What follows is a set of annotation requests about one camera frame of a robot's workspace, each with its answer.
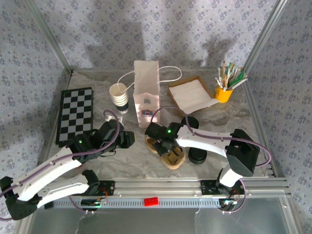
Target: red lego brick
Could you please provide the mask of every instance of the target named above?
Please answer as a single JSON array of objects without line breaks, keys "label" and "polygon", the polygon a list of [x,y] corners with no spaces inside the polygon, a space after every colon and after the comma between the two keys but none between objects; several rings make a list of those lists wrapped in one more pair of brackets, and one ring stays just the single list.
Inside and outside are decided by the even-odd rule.
[{"label": "red lego brick", "polygon": [[144,199],[144,206],[156,206],[156,205],[159,205],[158,197]]}]

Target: chessboard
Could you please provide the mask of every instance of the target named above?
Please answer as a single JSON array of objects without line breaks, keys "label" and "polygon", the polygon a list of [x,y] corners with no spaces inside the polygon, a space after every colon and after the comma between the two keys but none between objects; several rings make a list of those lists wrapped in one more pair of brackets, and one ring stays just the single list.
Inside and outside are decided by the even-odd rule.
[{"label": "chessboard", "polygon": [[63,90],[58,115],[56,145],[63,147],[76,135],[92,130],[92,123],[92,88]]}]

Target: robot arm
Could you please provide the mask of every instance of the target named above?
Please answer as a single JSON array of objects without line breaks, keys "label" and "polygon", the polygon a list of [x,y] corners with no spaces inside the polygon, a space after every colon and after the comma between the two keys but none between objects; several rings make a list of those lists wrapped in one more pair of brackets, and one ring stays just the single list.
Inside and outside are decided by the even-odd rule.
[{"label": "robot arm", "polygon": [[[198,129],[193,129],[193,132],[212,137],[235,137],[251,140],[240,129],[235,129],[234,133],[213,133]],[[170,123],[168,128],[151,123],[145,134],[157,140],[154,147],[160,156],[172,151],[176,146],[180,146],[207,150],[226,157],[229,164],[220,172],[217,183],[227,188],[233,187],[242,177],[253,176],[260,151],[257,146],[240,141],[213,140],[196,136],[186,125],[180,123]]]},{"label": "robot arm", "polygon": [[116,148],[129,148],[135,141],[133,132],[126,132],[120,124],[116,141],[103,151],[94,154],[64,157],[75,153],[83,153],[100,149],[112,140],[116,133],[117,122],[105,122],[92,135],[79,134],[57,154],[42,163],[32,171],[18,178],[8,176],[0,179],[1,190],[17,185],[7,192],[6,205],[14,220],[19,220],[32,214],[40,206],[72,194],[93,194],[99,185],[99,180],[92,170],[85,170],[81,175],[71,179],[53,182],[65,172],[79,167],[83,163],[99,157],[102,153],[112,152]]}]

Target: white paper bag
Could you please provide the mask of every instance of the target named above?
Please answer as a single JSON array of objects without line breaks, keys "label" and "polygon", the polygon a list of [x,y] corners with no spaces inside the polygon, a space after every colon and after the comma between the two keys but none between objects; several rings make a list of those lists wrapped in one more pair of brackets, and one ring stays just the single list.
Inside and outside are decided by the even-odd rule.
[{"label": "white paper bag", "polygon": [[[159,109],[159,72],[158,61],[135,61],[135,90],[133,98],[140,128],[147,128],[153,113]],[[153,122],[159,124],[160,113],[157,112]]]}]

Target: paper cup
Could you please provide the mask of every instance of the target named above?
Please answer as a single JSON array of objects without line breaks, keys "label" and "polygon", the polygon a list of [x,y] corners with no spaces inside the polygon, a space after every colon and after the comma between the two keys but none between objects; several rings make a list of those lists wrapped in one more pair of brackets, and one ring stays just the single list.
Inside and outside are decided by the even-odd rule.
[{"label": "paper cup", "polygon": [[111,96],[113,104],[116,106],[117,110],[121,114],[128,112],[128,108],[129,108],[128,92],[124,91],[126,89],[127,87],[123,83],[113,84],[109,88],[109,94]]}]

